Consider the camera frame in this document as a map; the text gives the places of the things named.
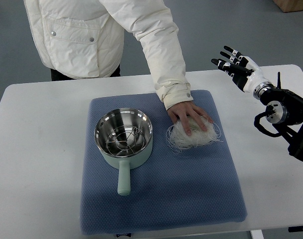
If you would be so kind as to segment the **person's bare hand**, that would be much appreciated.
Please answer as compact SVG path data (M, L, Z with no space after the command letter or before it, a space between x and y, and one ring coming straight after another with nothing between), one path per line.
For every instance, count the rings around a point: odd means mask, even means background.
M202 118L206 118L208 122L213 123L213 119L210 115L203 108L195 105L192 101L177 103L167 109L167 113L173 124L177 121L181 122L183 129L188 136L192 135L188 117L191 117L202 131L207 131Z

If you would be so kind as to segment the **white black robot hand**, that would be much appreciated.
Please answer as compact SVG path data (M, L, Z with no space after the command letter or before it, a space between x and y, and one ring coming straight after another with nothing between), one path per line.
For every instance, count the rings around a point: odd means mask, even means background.
M243 92L257 94L262 86L271 86L261 68L248 56L239 51L224 46L220 55L224 58L211 59L217 68L232 78L233 83Z

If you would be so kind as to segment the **white jacket sleeve forearm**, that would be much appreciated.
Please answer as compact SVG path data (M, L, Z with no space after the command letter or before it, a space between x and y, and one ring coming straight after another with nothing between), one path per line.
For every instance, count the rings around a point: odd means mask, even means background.
M156 93L166 109L193 100L178 27L161 0L103 0L111 17L141 43Z

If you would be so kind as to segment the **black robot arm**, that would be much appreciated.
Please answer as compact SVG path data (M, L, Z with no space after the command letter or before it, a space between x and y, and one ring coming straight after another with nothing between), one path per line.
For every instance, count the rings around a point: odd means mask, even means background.
M281 88L280 73L277 86L270 82L259 84L253 96L266 106L255 116L254 126L270 137L283 137L289 144L290 156L303 162L303 98Z

